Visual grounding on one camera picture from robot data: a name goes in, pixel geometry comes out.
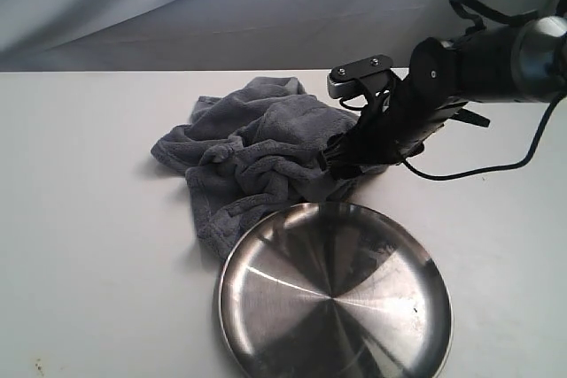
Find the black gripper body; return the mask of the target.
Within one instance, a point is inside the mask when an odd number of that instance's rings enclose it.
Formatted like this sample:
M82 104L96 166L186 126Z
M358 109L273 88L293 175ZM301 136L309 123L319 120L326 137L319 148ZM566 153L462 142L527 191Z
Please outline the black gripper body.
M424 141L465 105L438 91L425 95L407 76L390 96L388 108L347 133L346 161L357 166L392 165L414 156Z

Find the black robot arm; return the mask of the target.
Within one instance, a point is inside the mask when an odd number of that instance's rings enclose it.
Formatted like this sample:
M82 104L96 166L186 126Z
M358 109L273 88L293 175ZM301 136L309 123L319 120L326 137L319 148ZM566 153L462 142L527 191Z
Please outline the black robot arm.
M333 68L328 92L341 104L366 100L354 127L332 136L318 155L321 169L335 179L358 177L367 166L406 165L448 120L488 127L489 119L466 109L470 102L545 103L523 159L434 179L515 170L531 161L553 110L566 98L566 20L550 16L454 40L430 37L414 48L405 78L394 73L389 57L375 55Z

